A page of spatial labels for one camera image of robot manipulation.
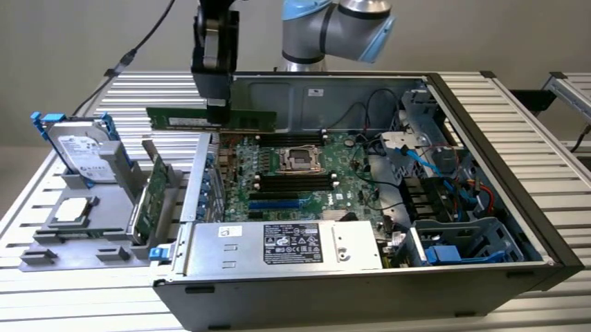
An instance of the warning label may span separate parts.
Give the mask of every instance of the warning label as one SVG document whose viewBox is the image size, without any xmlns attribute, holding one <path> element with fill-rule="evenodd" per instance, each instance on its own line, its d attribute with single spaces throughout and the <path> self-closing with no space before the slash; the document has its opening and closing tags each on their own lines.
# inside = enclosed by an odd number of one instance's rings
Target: warning label
<svg viewBox="0 0 591 332">
<path fill-rule="evenodd" d="M 263 241 L 269 265 L 323 262 L 318 223 L 266 225 Z"/>
</svg>

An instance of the cpu socket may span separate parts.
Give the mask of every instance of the cpu socket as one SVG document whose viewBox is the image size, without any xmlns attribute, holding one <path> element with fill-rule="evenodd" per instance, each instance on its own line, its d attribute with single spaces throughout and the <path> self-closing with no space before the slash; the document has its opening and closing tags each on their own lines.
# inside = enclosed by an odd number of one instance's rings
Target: cpu socket
<svg viewBox="0 0 591 332">
<path fill-rule="evenodd" d="M 293 147 L 279 150 L 282 172 L 321 172 L 319 149 L 311 146 Z"/>
</svg>

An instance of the blue plastic latch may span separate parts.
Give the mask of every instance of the blue plastic latch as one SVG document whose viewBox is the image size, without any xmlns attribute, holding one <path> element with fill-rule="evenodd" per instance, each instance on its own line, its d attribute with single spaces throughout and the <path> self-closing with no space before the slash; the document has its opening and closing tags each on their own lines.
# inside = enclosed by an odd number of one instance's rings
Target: blue plastic latch
<svg viewBox="0 0 591 332">
<path fill-rule="evenodd" d="M 314 14 L 331 4 L 331 0 L 285 0 L 282 19 L 289 21 Z"/>
<path fill-rule="evenodd" d="M 397 18 L 394 16 L 391 16 L 386 20 L 385 24 L 379 28 L 377 35 L 374 36 L 374 39 L 371 40 L 370 45 L 367 45 L 367 48 L 363 51 L 362 56 L 359 57 L 359 61 L 370 62 L 373 64 L 378 60 L 378 55 L 381 54 L 382 49 L 385 48 L 391 31 L 394 29 L 395 20 Z"/>
<path fill-rule="evenodd" d="M 165 248 L 153 248 L 150 250 L 149 259 L 151 261 L 169 261 L 169 249 Z"/>
<path fill-rule="evenodd" d="M 105 121 L 105 124 L 106 124 L 106 126 L 107 126 L 107 133 L 109 133 L 109 135 L 110 135 L 110 139 L 111 139 L 111 140 L 122 140 L 122 139 L 119 138 L 118 129 L 117 129 L 117 127 L 115 127 L 115 122 L 113 121 L 113 117 L 111 117 L 111 115 L 110 115 L 107 112 L 105 112 L 105 113 L 101 115 L 101 119 Z"/>
<path fill-rule="evenodd" d="M 66 114 L 63 113 L 50 113 L 46 114 L 42 121 L 45 122 L 62 122 L 66 119 Z"/>
<path fill-rule="evenodd" d="M 431 265 L 490 264 L 506 261 L 506 253 L 501 250 L 490 256 L 462 258 L 457 246 L 431 246 L 425 250 Z"/>
<path fill-rule="evenodd" d="M 431 246 L 425 251 L 427 261 L 434 265 L 462 263 L 461 253 L 457 246 Z"/>
<path fill-rule="evenodd" d="M 39 133 L 41 133 L 41 137 L 45 138 L 45 140 L 50 140 L 50 135 L 47 134 L 46 128 L 45 128 L 45 124 L 41 121 L 41 112 L 34 112 L 31 114 L 31 120 L 34 122 L 34 126 L 38 129 Z"/>
</svg>

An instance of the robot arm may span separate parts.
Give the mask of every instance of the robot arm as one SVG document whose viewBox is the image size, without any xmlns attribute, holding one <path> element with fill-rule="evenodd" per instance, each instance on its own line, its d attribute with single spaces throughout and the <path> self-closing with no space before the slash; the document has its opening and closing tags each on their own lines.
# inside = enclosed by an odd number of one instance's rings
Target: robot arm
<svg viewBox="0 0 591 332">
<path fill-rule="evenodd" d="M 230 121 L 233 74 L 239 52 L 235 0 L 201 0 L 191 72 L 207 99 L 209 121 Z M 375 62 L 395 18 L 386 0 L 285 0 L 283 71 L 325 71 L 325 55 Z"/>
<path fill-rule="evenodd" d="M 282 71 L 325 71 L 325 55 L 374 63 L 394 27 L 386 0 L 285 0 Z"/>
<path fill-rule="evenodd" d="M 230 121 L 233 74 L 239 52 L 239 12 L 235 0 L 201 0 L 194 23 L 191 72 L 201 95 L 207 99 L 209 121 Z"/>
</svg>

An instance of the white wall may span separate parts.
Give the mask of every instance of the white wall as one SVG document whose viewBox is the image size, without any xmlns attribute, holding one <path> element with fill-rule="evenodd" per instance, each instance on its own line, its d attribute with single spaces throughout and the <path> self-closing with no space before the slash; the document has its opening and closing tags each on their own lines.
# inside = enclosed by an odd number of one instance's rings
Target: white wall
<svg viewBox="0 0 591 332">
<path fill-rule="evenodd" d="M 43 145 L 32 111 L 73 112 L 105 69 L 135 45 L 167 0 L 0 1 L 0 145 Z M 393 0 L 399 19 L 373 67 L 330 59 L 333 69 L 493 70 L 510 87 L 541 86 L 549 71 L 591 72 L 590 0 Z M 281 0 L 239 4 L 239 68 L 281 57 Z M 178 0 L 131 69 L 187 70 L 197 0 Z M 581 123 L 550 117 L 558 130 Z"/>
</svg>

